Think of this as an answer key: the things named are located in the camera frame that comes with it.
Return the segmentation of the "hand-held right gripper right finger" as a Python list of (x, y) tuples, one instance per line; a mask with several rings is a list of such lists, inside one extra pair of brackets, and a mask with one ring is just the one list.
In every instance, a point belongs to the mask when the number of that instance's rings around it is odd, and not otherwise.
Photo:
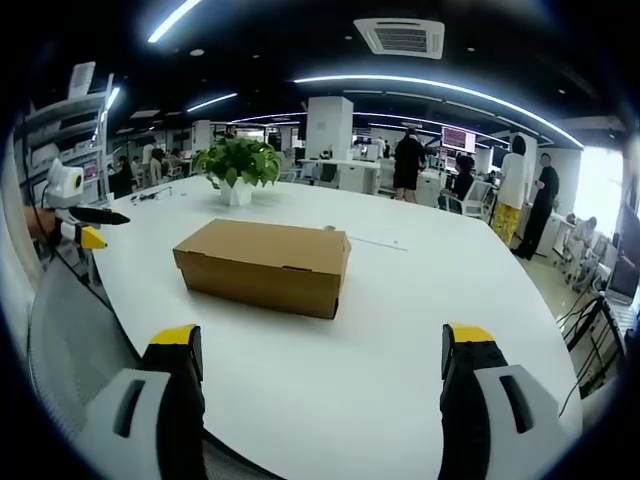
[(558, 402), (480, 327), (442, 328), (441, 479), (537, 479), (563, 453)]

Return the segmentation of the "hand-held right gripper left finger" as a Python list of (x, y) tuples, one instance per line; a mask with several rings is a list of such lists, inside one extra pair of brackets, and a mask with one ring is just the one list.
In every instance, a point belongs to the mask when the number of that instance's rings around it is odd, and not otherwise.
[(156, 334), (87, 407), (78, 450), (102, 479), (204, 479), (201, 329)]

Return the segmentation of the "person's left hand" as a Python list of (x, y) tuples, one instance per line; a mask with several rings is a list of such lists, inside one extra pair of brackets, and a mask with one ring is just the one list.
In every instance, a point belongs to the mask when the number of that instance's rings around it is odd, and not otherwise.
[(60, 241), (60, 220), (50, 209), (24, 206), (23, 212), (29, 236), (43, 245), (57, 246)]

